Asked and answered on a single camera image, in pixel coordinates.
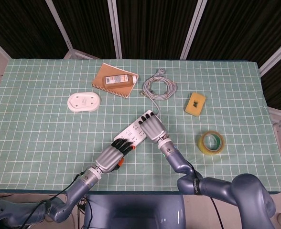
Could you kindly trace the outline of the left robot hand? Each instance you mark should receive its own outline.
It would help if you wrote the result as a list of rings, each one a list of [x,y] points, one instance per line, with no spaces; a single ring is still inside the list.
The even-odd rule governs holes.
[[[95,169],[103,174],[119,169],[124,161],[125,155],[134,148],[135,146],[128,139],[116,139],[95,160]]]

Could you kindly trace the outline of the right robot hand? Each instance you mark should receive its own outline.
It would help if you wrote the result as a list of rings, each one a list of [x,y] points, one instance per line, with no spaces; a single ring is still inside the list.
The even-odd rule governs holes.
[[[161,120],[153,113],[142,115],[139,125],[145,135],[154,143],[169,138],[169,134]]]

